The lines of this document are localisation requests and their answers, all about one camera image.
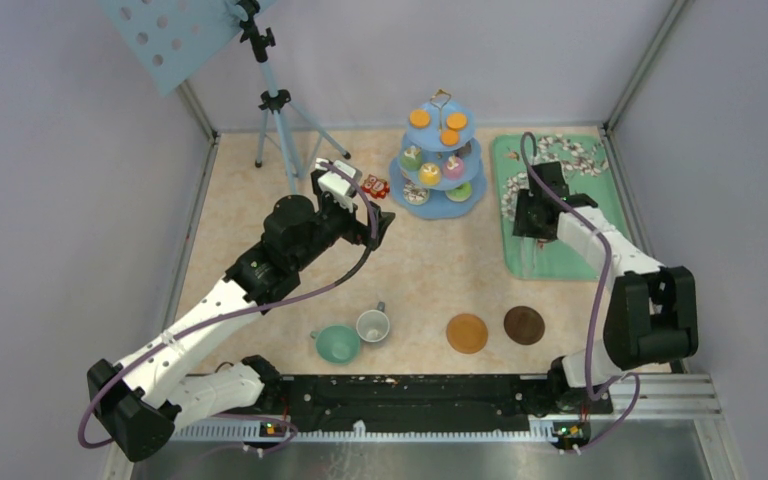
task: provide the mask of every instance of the mug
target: mug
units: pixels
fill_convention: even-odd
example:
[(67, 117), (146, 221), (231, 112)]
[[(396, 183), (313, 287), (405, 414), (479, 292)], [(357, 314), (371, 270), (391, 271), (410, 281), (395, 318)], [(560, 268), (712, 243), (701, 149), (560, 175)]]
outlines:
[(390, 333), (390, 319), (384, 313), (384, 302), (378, 302), (375, 310), (367, 310), (358, 317), (356, 330), (364, 342), (376, 343)]
[(345, 365), (360, 353), (360, 337), (345, 325), (331, 325), (310, 332), (310, 338), (316, 340), (316, 353), (335, 365)]

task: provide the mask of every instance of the floral pattern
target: floral pattern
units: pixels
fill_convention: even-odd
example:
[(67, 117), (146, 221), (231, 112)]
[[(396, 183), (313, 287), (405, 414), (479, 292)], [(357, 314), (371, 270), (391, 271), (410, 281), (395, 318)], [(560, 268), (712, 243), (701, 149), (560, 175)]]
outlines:
[[(590, 149), (585, 148), (579, 142), (573, 142), (563, 135), (546, 135), (537, 141), (537, 156), (531, 161), (534, 164), (561, 162), (564, 177), (569, 181), (576, 173), (595, 177), (608, 170), (608, 160), (602, 160), (597, 164), (597, 158), (601, 155), (601, 143), (596, 143)], [(519, 152), (508, 149), (506, 158), (520, 161)], [(505, 193), (502, 194), (502, 217), (513, 222), (516, 215), (516, 199), (521, 189), (528, 188), (528, 173), (519, 172), (508, 178), (505, 183)]]

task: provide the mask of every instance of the green tray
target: green tray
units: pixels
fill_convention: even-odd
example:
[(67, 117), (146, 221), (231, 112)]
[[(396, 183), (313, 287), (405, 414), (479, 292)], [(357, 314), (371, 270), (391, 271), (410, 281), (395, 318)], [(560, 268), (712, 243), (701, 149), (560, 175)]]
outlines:
[[(605, 148), (591, 135), (536, 135), (536, 163), (560, 160), (571, 193), (586, 193), (599, 204), (609, 222), (628, 237)], [(513, 236), (516, 190), (528, 187), (525, 164), (519, 155), (520, 135), (501, 135), (493, 140), (490, 154), (502, 219), (502, 243), (508, 270), (523, 279), (595, 280), (595, 272), (573, 249), (560, 243), (543, 244)], [(530, 154), (531, 142), (526, 143)]]

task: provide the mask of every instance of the tripod leg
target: tripod leg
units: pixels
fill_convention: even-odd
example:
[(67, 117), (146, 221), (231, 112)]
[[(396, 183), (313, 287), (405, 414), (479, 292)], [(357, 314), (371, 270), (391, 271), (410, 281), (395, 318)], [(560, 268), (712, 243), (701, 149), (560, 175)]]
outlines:
[(269, 118), (269, 112), (263, 111), (263, 120), (260, 122), (260, 136), (257, 137), (257, 157), (254, 159), (254, 166), (260, 168), (263, 166), (263, 141), (266, 139), (266, 122)]
[(305, 110), (302, 107), (296, 106), (296, 104), (292, 101), (290, 101), (290, 107), (292, 107), (293, 110), (296, 111), (302, 118), (304, 118), (307, 123), (311, 124), (313, 128), (316, 129), (317, 132), (319, 132), (320, 135), (322, 135), (325, 140), (328, 140), (328, 143), (330, 143), (335, 149), (337, 149), (338, 152), (340, 152), (340, 155), (343, 156), (346, 160), (352, 158), (352, 155), (346, 151), (345, 148), (343, 148), (342, 145), (337, 143), (337, 140), (334, 140), (334, 137), (328, 134), (328, 132), (325, 131), (324, 128), (322, 128), (322, 125), (320, 125), (313, 116), (311, 116), (309, 113), (307, 113), (307, 110)]
[(292, 157), (292, 153), (288, 146), (289, 142), (293, 141), (293, 137), (289, 132), (284, 131), (284, 118), (281, 116), (281, 112), (273, 112), (272, 116), (275, 117), (275, 126), (278, 127), (278, 137), (281, 139), (281, 154), (284, 157), (284, 168), (287, 171), (287, 182), (290, 184), (290, 193), (295, 195), (296, 179), (293, 178), (293, 171), (300, 171), (301, 168), (294, 168), (294, 163), (297, 160)]

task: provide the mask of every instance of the white wall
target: white wall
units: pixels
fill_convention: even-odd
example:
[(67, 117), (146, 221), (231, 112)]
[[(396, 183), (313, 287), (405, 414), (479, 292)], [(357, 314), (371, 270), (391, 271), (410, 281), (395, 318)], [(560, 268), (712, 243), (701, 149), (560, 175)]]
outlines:
[(655, 253), (696, 275), (692, 364), (768, 478), (768, 2), (696, 2), (618, 142)]
[(85, 372), (159, 327), (205, 153), (95, 2), (0, 1), (0, 479), (98, 478)]
[[(445, 88), (487, 123), (596, 123), (611, 113), (672, 0), (281, 0), (279, 86), (325, 126), (399, 125)], [(257, 129), (251, 46), (193, 76), (220, 130)]]

